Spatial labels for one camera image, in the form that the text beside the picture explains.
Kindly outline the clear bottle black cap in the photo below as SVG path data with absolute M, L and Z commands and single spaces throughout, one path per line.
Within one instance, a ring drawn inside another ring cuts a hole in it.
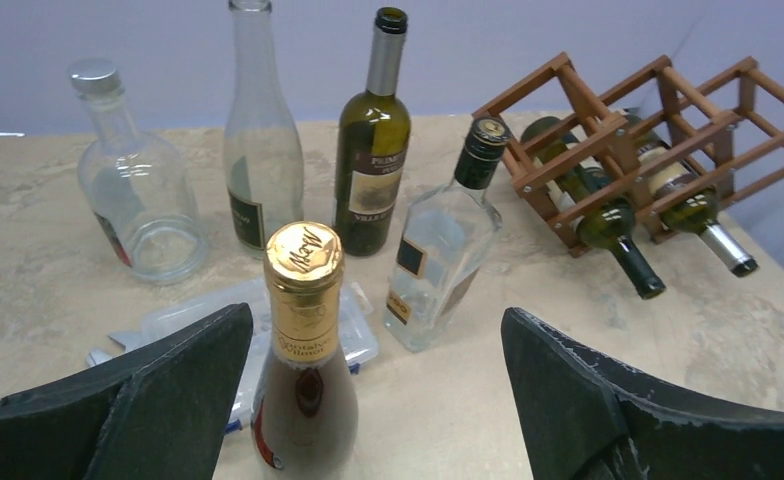
M 501 215 L 485 193 L 510 136 L 499 118 L 474 119 L 452 179 L 408 208 L 384 325 L 411 352 L 427 349 L 446 329 L 498 237 Z

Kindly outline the dark bottle silver cap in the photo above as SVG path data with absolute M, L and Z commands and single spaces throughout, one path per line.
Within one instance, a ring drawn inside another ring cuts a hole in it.
M 382 248 L 394 213 L 411 133 L 396 96 L 407 30 L 403 10 L 378 9 L 366 88 L 339 119 L 333 228 L 352 256 Z

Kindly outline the red wine bottle gold cap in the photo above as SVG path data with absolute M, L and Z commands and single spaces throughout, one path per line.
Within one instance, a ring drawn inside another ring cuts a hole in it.
M 252 433 L 266 479 L 337 479 L 354 450 L 358 401 L 338 333 L 344 253 L 328 226 L 298 221 L 269 239 L 271 346 Z

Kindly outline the clear glass bottle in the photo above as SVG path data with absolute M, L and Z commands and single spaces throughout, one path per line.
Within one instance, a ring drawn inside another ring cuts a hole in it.
M 184 160 L 136 126 L 112 61 L 77 60 L 67 73 L 97 135 L 78 162 L 78 183 L 116 257 L 142 281 L 184 280 L 208 252 Z
M 224 130 L 223 166 L 235 234 L 254 257 L 282 226 L 304 218 L 304 158 L 282 94 L 272 3 L 230 1 L 235 91 Z

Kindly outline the green bottle silver neck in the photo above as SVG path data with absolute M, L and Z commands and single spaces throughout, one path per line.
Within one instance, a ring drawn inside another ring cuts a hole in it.
M 686 161 L 679 160 L 650 175 L 647 186 L 652 198 L 658 200 L 697 177 Z M 757 261 L 719 223 L 718 212 L 716 189 L 708 186 L 662 211 L 660 220 L 672 231 L 698 236 L 733 275 L 745 277 L 756 272 Z

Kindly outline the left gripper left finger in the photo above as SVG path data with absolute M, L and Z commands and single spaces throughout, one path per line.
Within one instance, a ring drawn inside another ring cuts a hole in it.
M 244 303 L 0 400 L 0 479 L 209 479 L 253 335 Z

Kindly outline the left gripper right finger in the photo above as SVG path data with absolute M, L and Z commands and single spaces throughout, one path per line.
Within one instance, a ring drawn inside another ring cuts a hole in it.
M 784 412 L 669 383 L 518 307 L 501 339 L 537 479 L 784 479 Z

